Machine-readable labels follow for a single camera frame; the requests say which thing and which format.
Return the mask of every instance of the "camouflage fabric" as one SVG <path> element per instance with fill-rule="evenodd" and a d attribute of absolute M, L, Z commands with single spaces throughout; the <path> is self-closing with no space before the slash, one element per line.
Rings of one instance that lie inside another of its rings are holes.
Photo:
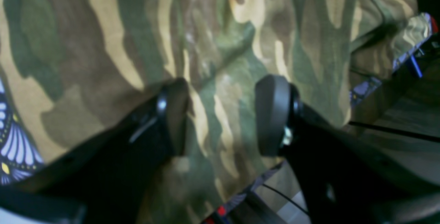
<path fill-rule="evenodd" d="M 114 126 L 166 81 L 190 83 L 185 156 L 160 169 L 139 223 L 199 223 L 282 160 L 262 158 L 256 145 L 253 89 L 266 74 L 284 75 L 304 102 L 344 125 L 352 52 L 374 52 L 368 45 L 417 13 L 415 0 L 0 3 L 10 113 L 46 163 Z M 22 166 L 15 153 L 4 160 L 4 175 Z"/>

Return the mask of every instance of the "black cable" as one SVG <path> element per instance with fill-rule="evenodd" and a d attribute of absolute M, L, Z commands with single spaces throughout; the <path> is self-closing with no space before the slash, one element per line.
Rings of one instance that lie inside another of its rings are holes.
<path fill-rule="evenodd" d="M 272 191 L 275 191 L 276 193 L 278 193 L 280 196 L 284 197 L 287 201 L 289 201 L 291 204 L 295 205 L 297 208 L 299 208 L 304 214 L 306 214 L 307 216 L 309 216 L 308 212 L 303 209 L 301 206 L 299 206 L 296 202 L 292 201 L 292 199 L 288 198 L 285 194 L 279 192 L 277 189 L 274 189 L 270 186 L 268 186 L 267 184 L 263 183 L 263 186 L 266 187 L 267 189 L 270 189 Z"/>
<path fill-rule="evenodd" d="M 435 137 L 432 135 L 424 135 L 424 134 L 413 133 L 413 132 L 409 132 L 409 131 L 405 131 L 405 130 L 396 130 L 396 129 L 389 128 L 389 127 L 382 127 L 382 126 L 364 124 L 364 123 L 353 122 L 353 121 L 350 121 L 349 124 L 353 125 L 353 126 L 364 127 L 364 128 L 370 129 L 370 130 L 379 130 L 379 131 L 383 131 L 386 133 L 392 133 L 392 134 L 396 134 L 396 135 L 404 135 L 407 137 L 417 138 L 417 139 L 430 141 L 430 142 L 434 142 L 434 143 L 440 143 L 440 137 Z"/>

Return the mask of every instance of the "camouflage blanket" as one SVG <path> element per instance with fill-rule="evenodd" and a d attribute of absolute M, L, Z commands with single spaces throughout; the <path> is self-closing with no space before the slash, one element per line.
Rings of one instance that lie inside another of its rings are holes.
<path fill-rule="evenodd" d="M 426 32 L 393 40 L 416 15 L 416 0 L 0 0 L 2 183 L 184 77 L 185 156 L 161 168 L 139 223 L 199 223 L 282 160 L 257 149 L 258 80 L 284 75 L 342 127 L 350 62 L 387 76 L 396 50 L 430 35 L 421 21 Z"/>

